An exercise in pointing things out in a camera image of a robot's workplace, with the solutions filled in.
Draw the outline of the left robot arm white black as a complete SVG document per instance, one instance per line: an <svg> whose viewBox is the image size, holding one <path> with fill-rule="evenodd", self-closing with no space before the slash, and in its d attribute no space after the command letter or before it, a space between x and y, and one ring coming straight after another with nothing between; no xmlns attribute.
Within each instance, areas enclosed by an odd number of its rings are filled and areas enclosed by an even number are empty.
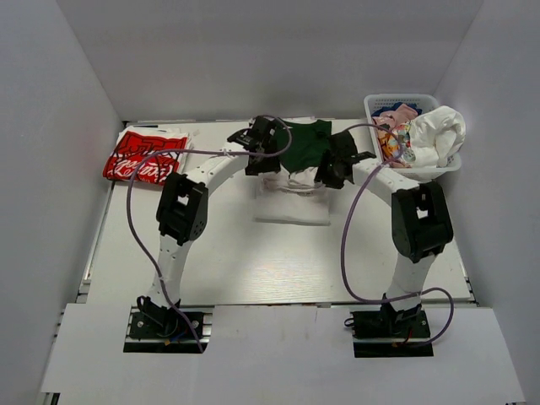
<svg viewBox="0 0 540 405"><path fill-rule="evenodd" d="M208 222L208 201L230 177L261 163L278 161L275 132L282 121L269 116L254 119L246 130L229 136L217 152L197 168L167 176L159 200L159 270L144 298L145 305L168 310L180 302L180 284L188 252Z"/></svg>

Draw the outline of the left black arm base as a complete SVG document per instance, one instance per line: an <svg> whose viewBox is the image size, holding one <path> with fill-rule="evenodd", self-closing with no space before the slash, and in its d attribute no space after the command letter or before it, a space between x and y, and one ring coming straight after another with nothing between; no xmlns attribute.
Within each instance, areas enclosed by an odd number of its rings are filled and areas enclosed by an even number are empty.
<svg viewBox="0 0 540 405"><path fill-rule="evenodd" d="M184 319L172 308L139 296L130 310L123 352L127 354L202 354L208 346L212 310L188 308Z"/></svg>

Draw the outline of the white colourful print t-shirt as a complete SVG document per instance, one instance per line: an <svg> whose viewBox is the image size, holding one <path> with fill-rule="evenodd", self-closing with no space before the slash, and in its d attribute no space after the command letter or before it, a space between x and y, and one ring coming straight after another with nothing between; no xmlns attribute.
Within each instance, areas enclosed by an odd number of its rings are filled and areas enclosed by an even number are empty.
<svg viewBox="0 0 540 405"><path fill-rule="evenodd" d="M443 105L415 118L409 134L416 158L409 169L441 168L463 145L466 123L460 112Z"/></svg>

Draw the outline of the pink orange print t-shirt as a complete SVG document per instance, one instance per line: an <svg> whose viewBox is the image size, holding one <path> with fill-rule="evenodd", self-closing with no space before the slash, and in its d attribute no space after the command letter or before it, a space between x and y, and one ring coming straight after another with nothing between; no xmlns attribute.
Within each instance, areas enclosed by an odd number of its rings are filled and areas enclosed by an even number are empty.
<svg viewBox="0 0 540 405"><path fill-rule="evenodd" d="M393 108L382 109L373 114L372 120L378 127L377 141L384 160L390 160L392 167L410 168L416 160L411 149L410 129L412 121L417 118L415 110L401 106L397 111Z"/></svg>

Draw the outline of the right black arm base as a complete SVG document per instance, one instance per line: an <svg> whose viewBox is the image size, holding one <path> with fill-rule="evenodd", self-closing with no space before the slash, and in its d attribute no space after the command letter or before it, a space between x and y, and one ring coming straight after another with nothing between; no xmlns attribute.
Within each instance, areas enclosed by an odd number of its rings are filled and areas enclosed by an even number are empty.
<svg viewBox="0 0 540 405"><path fill-rule="evenodd" d="M424 310L393 324L382 310L353 311L343 325L353 336L356 359L428 358L434 356Z"/></svg>

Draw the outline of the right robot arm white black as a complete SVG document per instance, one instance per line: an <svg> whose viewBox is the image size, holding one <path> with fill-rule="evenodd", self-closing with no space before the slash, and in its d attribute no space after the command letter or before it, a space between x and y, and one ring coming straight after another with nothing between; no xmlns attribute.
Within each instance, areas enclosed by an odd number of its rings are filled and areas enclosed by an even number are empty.
<svg viewBox="0 0 540 405"><path fill-rule="evenodd" d="M420 183L378 162L370 152L360 153L349 130L333 134L321 158L316 181L341 189L348 181L359 186L345 219L340 242L340 269L345 289L362 304L388 304L399 316L417 313L425 279L454 236L446 197L434 181ZM354 210L364 192L370 192L391 210L391 238L397 262L390 286L379 300L357 295L346 271L346 245Z"/></svg>

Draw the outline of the white green Charlie Brown t-shirt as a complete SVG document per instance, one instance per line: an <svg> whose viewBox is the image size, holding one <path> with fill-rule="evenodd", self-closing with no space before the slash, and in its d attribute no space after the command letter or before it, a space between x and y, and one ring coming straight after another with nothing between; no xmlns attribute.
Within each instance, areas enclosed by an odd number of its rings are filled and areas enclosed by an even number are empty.
<svg viewBox="0 0 540 405"><path fill-rule="evenodd" d="M330 197L315 181L324 152L329 149L332 123L294 119L277 128L278 168L261 173L256 180L253 219L257 222L328 226Z"/></svg>

